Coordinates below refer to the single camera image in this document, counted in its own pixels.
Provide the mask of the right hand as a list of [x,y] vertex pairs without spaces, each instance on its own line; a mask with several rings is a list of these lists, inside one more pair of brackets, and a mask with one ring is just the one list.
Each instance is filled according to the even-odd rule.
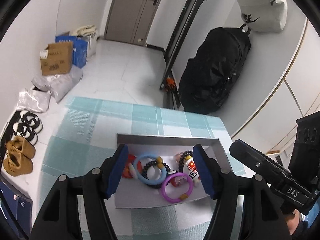
[[308,228],[308,223],[302,220],[302,215],[298,210],[285,215],[285,221],[291,235],[291,239],[300,239]]

